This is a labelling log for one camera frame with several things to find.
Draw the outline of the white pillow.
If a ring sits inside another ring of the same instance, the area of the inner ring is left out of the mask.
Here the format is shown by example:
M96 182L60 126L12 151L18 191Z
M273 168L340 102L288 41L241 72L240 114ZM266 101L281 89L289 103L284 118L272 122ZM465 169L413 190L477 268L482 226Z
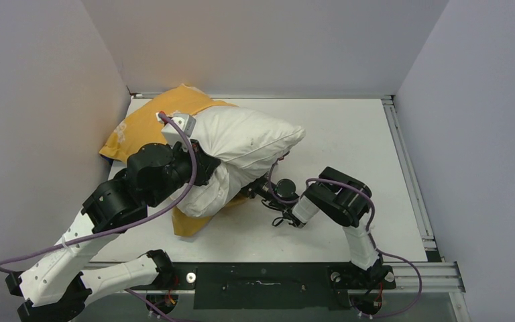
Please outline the white pillow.
M221 162L208 184L192 187L177 205L194 218L216 215L306 135L302 126L244 107L214 106L194 118L191 137Z

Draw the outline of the yellow and blue pillowcase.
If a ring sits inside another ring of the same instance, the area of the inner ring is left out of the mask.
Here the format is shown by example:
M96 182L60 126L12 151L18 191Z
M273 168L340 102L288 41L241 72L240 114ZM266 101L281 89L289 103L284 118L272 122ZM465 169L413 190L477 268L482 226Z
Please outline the yellow and blue pillowcase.
M166 115L174 112L196 115L214 106L231 107L232 104L214 100L197 88L187 85L170 89L130 113L120 122L99 150L99 154L105 159L126 163L129 156L136 153L143 145L166 143L160 133L162 124L156 120L157 112L163 111Z

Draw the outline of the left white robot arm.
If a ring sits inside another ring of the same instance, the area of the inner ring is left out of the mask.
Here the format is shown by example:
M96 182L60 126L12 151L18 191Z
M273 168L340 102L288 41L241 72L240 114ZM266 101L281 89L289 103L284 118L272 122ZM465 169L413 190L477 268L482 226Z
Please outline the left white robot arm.
M92 302L135 286L166 288L176 281L163 250L106 268L87 270L88 262L111 241L148 216L176 191L208 184L220 161L196 140L189 146L151 143L127 159L114 178L101 183L83 203L53 252L26 271L10 272L11 294L23 297L22 321L70 321Z

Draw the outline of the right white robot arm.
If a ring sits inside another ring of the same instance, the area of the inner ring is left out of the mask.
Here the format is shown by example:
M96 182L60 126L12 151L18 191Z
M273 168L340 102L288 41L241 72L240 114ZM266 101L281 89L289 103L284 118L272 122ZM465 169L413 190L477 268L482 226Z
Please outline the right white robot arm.
M370 233L369 223L362 223L374 208L372 192L363 182L331 167L326 167L318 177L306 180L302 194L290 179L277 183L267 172L241 190L241 195L262 198L262 204L280 213L272 221L277 227L286 222L303 228L315 215L324 213L343 228L350 253L344 270L332 270L331 280L338 286L372 290L377 286L394 286L393 269L383 263Z

